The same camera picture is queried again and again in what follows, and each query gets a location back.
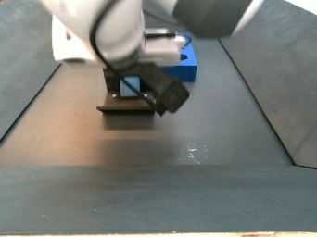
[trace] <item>gray surface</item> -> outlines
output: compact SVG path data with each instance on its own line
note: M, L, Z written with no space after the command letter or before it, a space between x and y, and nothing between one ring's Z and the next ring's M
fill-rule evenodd
M230 36L250 7L250 0L182 0L177 2L174 16L197 37L206 39Z
M0 233L317 231L296 167L0 168Z
M316 25L304 9L266 1L223 44L294 162L317 168Z
M51 16L39 0L0 5L0 140L43 87L52 58Z
M163 118L104 117L102 70L62 67L1 146L0 165L290 165L219 42L194 46L191 98Z

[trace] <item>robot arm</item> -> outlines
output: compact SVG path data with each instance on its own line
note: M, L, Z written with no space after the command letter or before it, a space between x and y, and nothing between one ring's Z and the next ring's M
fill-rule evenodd
M264 0L154 0L197 37L230 36L245 25ZM146 32L142 0L41 0L54 20L55 57L91 62L108 69L162 115L177 112L190 93L158 66L179 62L186 39L169 32ZM126 76L140 75L155 103L131 86Z
M219 38L230 36L242 28L265 0L199 0L199 4L194 0L154 1L185 24L193 35ZM78 57L84 57L88 64L98 62L91 47L91 29L100 10L114 5L102 19L96 33L96 44L103 57L119 69L138 60L142 62L152 60L159 66L178 63L177 52L182 45L179 39L169 42L148 41L148 44L144 42L142 0L41 0L41 2L56 17L54 46L58 60L62 61L70 55L68 61L71 61L75 52L80 52ZM67 34L74 36L74 46L72 41L66 39L66 33L60 32L62 26Z
M265 0L155 0L201 38L231 36L254 17Z

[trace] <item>wooden edge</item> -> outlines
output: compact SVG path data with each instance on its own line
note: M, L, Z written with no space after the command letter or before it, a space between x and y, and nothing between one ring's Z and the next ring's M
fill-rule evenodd
M25 235L0 235L1 237L25 237ZM152 233L152 234L70 234L27 235L27 237L317 237L317 232L249 232L249 233Z

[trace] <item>blue block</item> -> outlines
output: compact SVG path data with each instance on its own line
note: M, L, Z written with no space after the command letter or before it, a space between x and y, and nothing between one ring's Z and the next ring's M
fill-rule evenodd
M138 90L142 90L140 78L139 77L126 77L126 81L131 84L131 86ZM120 96L122 97L135 97L138 96L135 92L126 86L126 84L120 81Z
M181 54L183 60L179 64L175 67L163 67L162 70L171 76L178 77L182 81L194 82L198 63L191 44L181 50Z

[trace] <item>black cable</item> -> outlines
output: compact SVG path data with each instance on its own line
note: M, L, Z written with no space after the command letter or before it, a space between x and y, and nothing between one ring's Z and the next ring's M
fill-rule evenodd
M128 83L126 78L116 71L116 69L114 68L111 63L104 59L103 54L102 54L102 52L98 48L98 45L96 45L96 33L98 33L98 30L100 27L100 23L102 23L104 17L107 16L107 14L110 13L111 9L118 5L119 2L120 2L120 0L111 0L108 2L108 4L106 4L104 8L100 10L100 13L98 14L98 17L96 17L95 22L92 24L91 33L90 33L90 41L91 41L92 50L96 53L102 62L106 64L107 69L114 73L115 77L118 77L120 79L120 81L124 83L124 85L128 87L128 89L138 95L138 97L142 98L152 108L155 108L155 103L147 97L144 97L144 95L139 92L139 90L135 89L135 87Z
M159 17L158 15L155 15L154 13L151 13L151 12L147 11L147 10L143 10L143 14L147 15L148 17L151 17L152 19L157 19L157 20L159 20L159 21L162 21L162 22L165 22L165 23L167 23L167 24L175 25L175 26L179 26L179 25L181 25L181 24L177 23L177 22L173 22L173 21L167 20L167 19L163 19L162 17Z

